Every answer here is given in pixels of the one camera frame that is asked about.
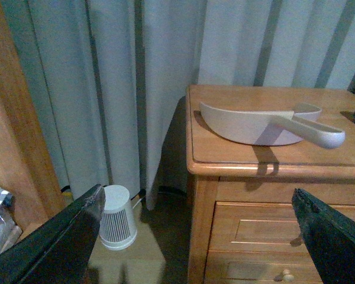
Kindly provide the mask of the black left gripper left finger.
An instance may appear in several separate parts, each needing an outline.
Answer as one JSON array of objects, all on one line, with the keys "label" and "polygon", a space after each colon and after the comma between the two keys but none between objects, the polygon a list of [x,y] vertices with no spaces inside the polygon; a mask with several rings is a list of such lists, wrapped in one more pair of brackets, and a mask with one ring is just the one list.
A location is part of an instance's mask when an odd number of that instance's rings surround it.
[{"label": "black left gripper left finger", "polygon": [[0,254],[0,283],[83,283],[104,205],[95,185]]}]

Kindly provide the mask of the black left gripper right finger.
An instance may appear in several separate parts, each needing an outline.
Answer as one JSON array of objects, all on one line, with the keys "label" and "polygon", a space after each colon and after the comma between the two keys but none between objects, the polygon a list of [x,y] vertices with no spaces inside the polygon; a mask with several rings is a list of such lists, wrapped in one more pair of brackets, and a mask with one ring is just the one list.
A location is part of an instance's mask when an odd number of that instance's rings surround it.
[{"label": "black left gripper right finger", "polygon": [[355,283],[355,221],[296,188],[292,206],[323,283]]}]

